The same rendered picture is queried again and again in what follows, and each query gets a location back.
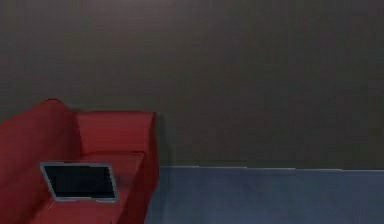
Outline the silver laptop with black screen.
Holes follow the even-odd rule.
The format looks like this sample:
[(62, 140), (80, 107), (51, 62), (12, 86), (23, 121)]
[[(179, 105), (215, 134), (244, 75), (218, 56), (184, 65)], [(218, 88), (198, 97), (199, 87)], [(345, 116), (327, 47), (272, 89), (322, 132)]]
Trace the silver laptop with black screen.
[(55, 201), (119, 200), (110, 164), (99, 162), (41, 162), (40, 170)]

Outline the red sofa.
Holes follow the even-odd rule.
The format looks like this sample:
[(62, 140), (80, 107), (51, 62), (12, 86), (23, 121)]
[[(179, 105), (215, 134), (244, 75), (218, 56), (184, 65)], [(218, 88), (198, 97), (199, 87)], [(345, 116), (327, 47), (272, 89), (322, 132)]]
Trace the red sofa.
[[(57, 99), (0, 123), (0, 224), (144, 224), (159, 178), (153, 112), (74, 112)], [(56, 202), (43, 161), (112, 167), (119, 199)]]

